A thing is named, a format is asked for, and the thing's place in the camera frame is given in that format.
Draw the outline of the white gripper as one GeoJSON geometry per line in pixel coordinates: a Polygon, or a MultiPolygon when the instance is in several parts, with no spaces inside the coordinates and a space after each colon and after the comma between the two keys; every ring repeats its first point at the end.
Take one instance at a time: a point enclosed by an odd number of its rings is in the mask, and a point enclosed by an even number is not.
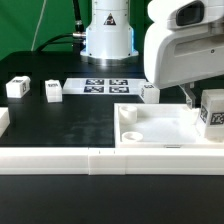
{"type": "Polygon", "coordinates": [[[224,0],[152,0],[148,16],[145,76],[159,89],[182,84],[193,109],[189,82],[224,74],[224,0]]]}

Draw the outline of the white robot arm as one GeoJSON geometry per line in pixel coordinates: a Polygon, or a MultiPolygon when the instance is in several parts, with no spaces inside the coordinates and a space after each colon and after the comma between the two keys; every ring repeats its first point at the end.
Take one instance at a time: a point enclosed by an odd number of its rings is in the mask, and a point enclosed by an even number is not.
{"type": "MultiPolygon", "coordinates": [[[[224,75],[224,0],[152,0],[147,11],[145,77],[159,89],[179,85],[194,101],[192,82],[224,75]]],[[[137,56],[129,0],[92,0],[81,58],[108,66],[137,56]]]]}

